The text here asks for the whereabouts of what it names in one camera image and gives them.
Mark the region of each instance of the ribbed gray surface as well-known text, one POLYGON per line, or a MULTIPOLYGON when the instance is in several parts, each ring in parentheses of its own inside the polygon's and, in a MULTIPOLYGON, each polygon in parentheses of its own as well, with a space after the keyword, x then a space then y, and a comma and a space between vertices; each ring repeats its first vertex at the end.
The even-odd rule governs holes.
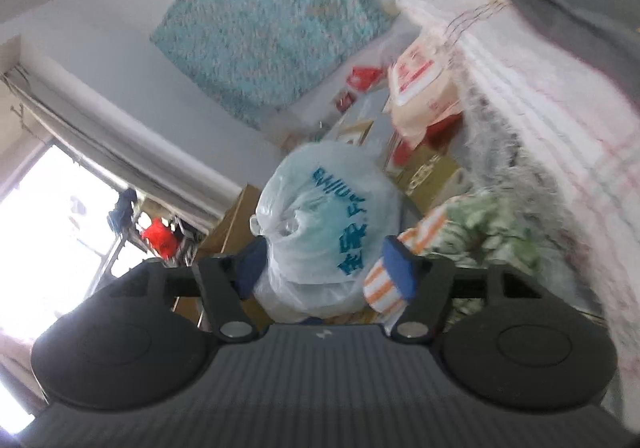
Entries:
POLYGON ((614 448, 631 438, 595 407, 533 416, 485 405, 425 348, 375 325, 272 325, 258 342, 223 348, 168 401, 121 414, 55 404, 20 434, 33 448, 614 448))

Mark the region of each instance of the window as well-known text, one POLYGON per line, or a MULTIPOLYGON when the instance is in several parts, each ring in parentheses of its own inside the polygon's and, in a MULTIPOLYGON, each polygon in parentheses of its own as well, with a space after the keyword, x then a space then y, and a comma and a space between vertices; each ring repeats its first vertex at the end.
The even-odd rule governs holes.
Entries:
MULTIPOLYGON (((0 327, 9 335, 34 340, 81 303, 116 241, 107 223, 114 186, 52 146, 0 203, 0 327)), ((128 243, 114 271, 148 256, 128 243)), ((0 426, 15 433, 30 418, 0 386, 0 426)))

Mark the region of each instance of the cardboard box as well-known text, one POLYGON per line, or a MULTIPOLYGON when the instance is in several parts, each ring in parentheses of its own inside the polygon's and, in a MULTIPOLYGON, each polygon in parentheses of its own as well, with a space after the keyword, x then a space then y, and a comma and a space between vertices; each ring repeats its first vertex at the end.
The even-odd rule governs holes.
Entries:
MULTIPOLYGON (((220 223, 207 235, 196 253, 198 261, 214 254, 236 254, 248 245, 255 237, 249 229, 249 218, 255 213, 260 199, 260 190, 251 185, 244 187, 233 206, 225 213, 220 223)), ((176 299, 174 312, 196 323, 203 325, 200 312, 200 298, 180 297, 176 299)), ((255 298, 242 302, 242 309, 249 316, 258 330, 262 330, 273 320, 262 309, 255 298)))
MULTIPOLYGON (((409 162, 396 177, 395 183, 414 202, 420 212, 426 215, 437 205, 435 202, 440 199, 438 196, 447 183, 450 184, 450 179, 458 180, 459 171, 464 172, 451 157, 434 152, 422 145, 412 154, 409 162)), ((465 191, 456 192, 453 195, 459 195, 465 191)))

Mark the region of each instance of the metal screw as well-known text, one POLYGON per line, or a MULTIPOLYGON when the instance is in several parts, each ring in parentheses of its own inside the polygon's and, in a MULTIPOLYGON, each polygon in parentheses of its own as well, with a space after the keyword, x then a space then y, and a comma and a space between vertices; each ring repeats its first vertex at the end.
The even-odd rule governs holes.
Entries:
POLYGON ((227 338, 242 338, 248 336, 254 329, 245 322, 227 322, 220 327, 220 332, 227 338))
POLYGON ((429 333, 429 328, 424 323, 405 322, 398 325, 398 333, 405 338, 421 338, 429 333))

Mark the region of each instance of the food package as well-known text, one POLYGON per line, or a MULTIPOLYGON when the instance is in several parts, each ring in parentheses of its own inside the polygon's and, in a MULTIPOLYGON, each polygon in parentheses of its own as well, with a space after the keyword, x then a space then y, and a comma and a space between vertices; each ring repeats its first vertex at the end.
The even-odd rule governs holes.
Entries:
POLYGON ((411 149, 423 141, 427 128, 457 121, 462 106, 444 50, 425 34, 389 68, 391 120, 411 149))

